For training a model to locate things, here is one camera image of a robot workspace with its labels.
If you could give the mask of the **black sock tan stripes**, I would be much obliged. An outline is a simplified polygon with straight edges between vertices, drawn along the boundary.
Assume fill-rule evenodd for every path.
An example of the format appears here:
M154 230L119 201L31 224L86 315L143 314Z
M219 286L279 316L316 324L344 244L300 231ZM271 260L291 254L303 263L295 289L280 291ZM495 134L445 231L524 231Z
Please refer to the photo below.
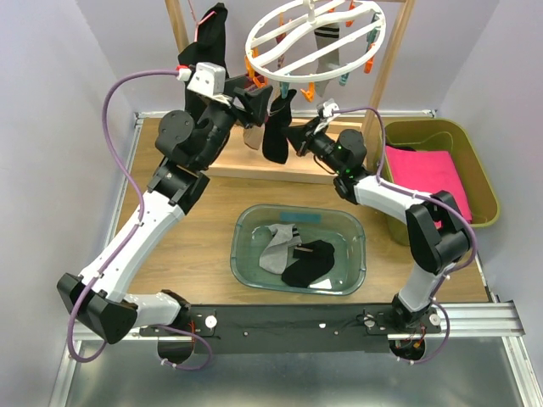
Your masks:
M291 103L296 93L295 89L289 89L285 98L277 97L271 103L265 123L262 153L267 160L277 164L285 164L288 160L288 139L285 129L292 122Z

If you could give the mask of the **white round clip hanger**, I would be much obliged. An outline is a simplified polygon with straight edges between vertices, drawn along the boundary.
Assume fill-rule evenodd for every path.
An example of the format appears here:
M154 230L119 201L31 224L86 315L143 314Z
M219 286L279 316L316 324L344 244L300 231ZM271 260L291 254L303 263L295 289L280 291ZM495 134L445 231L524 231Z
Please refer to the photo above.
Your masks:
M330 81L371 62L386 31L385 13L374 1L290 1L255 23L244 56L273 81Z

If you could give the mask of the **grey sock black stripes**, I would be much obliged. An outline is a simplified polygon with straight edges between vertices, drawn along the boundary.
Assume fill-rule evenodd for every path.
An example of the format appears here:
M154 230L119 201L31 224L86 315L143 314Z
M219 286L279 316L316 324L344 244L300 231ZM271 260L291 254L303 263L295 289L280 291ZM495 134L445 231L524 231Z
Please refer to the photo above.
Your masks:
M302 243L295 224L272 224L266 226L271 233L271 241L259 258L259 266L274 275L281 275L288 264L288 251Z

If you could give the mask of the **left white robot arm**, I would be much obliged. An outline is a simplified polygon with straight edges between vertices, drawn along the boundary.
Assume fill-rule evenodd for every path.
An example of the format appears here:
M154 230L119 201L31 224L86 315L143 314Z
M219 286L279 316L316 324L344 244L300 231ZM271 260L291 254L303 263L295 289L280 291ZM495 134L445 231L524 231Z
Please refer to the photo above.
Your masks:
M62 275L59 295L70 313L107 344L118 343L131 329L160 325L171 335L188 324L186 303L164 290L155 295L128 294L132 279L164 235L198 202L209 184L205 171L226 146L236 123L261 126L272 86L253 91L227 81L227 89L200 89L207 106L199 120L173 110L160 121L155 147L163 159L140 204L103 252L80 273Z

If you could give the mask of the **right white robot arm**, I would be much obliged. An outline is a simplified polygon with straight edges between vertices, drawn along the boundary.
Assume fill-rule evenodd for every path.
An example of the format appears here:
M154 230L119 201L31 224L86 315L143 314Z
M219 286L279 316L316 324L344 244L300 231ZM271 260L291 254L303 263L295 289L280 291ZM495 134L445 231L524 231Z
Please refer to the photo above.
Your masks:
M326 130L324 121L315 118L283 131L298 156L312 153L333 172L333 185L342 199L406 225L414 266L405 286L393 297L389 319L394 329L409 332L428 313L445 277L459 269L462 258L473 249L473 230L450 193L413 191L367 170L363 164L366 145L359 131L347 129L332 139Z

